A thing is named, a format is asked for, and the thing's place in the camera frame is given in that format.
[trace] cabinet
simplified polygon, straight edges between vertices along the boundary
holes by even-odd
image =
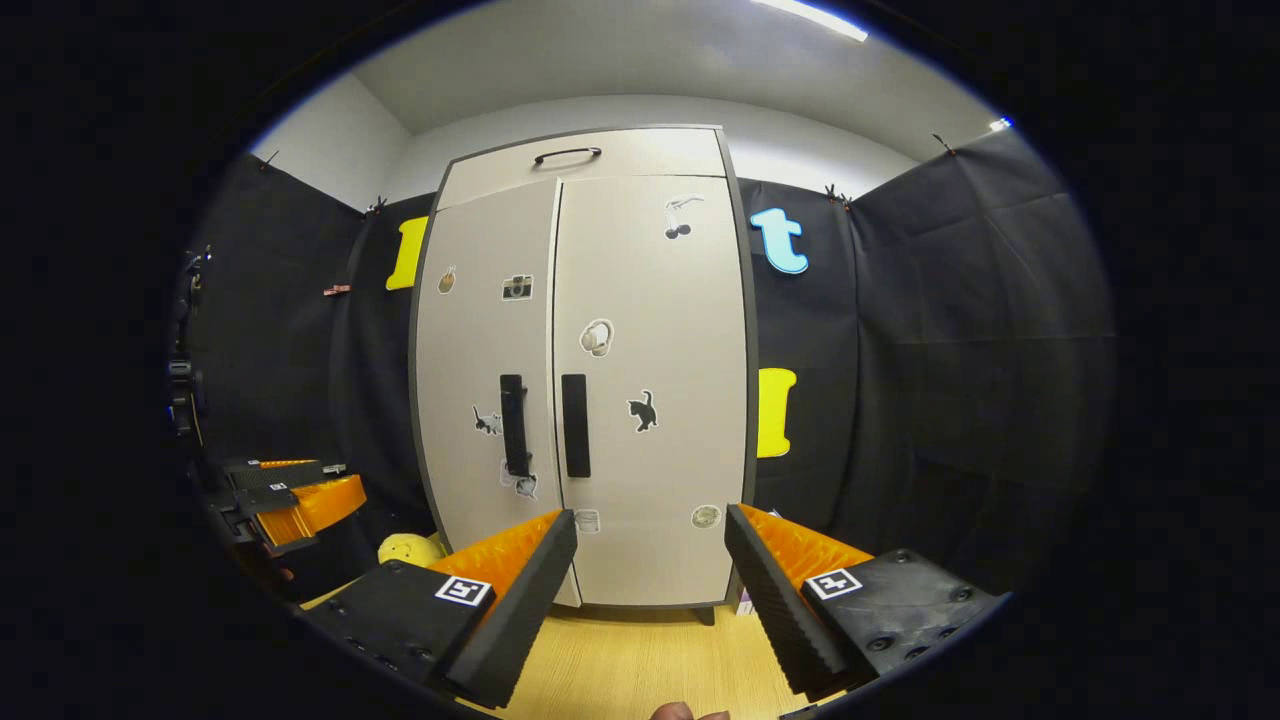
[[[422,478],[451,550],[570,507],[558,603],[724,601],[758,368],[722,147],[717,128],[632,128],[451,164],[411,342]]]

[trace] cabinet leg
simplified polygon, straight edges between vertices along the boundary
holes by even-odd
[[[716,626],[716,606],[714,605],[710,606],[710,607],[695,607],[694,609],[694,615],[698,615],[698,619],[703,621],[703,625],[707,625],[708,628],[714,628]]]

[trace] drawer handle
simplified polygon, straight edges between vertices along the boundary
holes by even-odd
[[[572,150],[557,150],[556,152],[543,152],[541,155],[534,158],[534,164],[541,165],[543,160],[545,160],[547,158],[550,158],[552,155],[564,155],[567,152],[590,152],[591,158],[598,158],[600,152],[604,152],[604,150],[600,150],[599,147],[573,147]]]

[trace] cabinet handle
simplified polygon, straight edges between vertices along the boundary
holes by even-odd
[[[586,375],[561,375],[564,407],[564,466],[571,478],[591,477],[591,443],[586,433]]]
[[[525,383],[520,375],[500,375],[502,442],[507,448],[507,473],[529,477],[529,446],[525,442]]]
[[[534,164],[541,165],[543,160],[545,160],[547,158],[550,158],[552,155],[564,155],[567,152],[590,152],[591,159],[594,160],[600,155],[600,152],[604,152],[604,150],[600,150],[599,147],[573,147],[572,150],[557,150],[556,152],[543,152],[541,155],[534,158]]]

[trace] ceiling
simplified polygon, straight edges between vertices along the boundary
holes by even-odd
[[[856,24],[856,18],[850,18]],[[874,33],[858,42],[751,0],[498,0],[357,67],[413,135],[584,95],[689,95],[842,128],[924,161],[1000,113]]]

